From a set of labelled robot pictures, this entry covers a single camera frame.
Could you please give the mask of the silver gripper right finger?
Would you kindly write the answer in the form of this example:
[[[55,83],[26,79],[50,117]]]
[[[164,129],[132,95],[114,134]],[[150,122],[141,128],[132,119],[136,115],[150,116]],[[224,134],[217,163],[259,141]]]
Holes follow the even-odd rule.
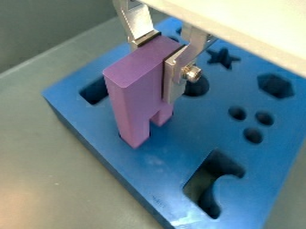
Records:
[[[208,31],[192,24],[184,25],[181,36],[189,44],[165,60],[164,101],[169,104],[182,96],[188,82],[194,83],[201,78],[202,70],[196,66],[197,57],[217,41]]]

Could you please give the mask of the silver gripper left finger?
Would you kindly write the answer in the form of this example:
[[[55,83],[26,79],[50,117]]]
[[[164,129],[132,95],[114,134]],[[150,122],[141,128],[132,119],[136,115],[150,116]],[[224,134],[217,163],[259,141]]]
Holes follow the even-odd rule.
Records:
[[[161,35],[154,28],[149,6],[138,0],[113,0],[113,4],[128,33],[132,50],[137,50]]]

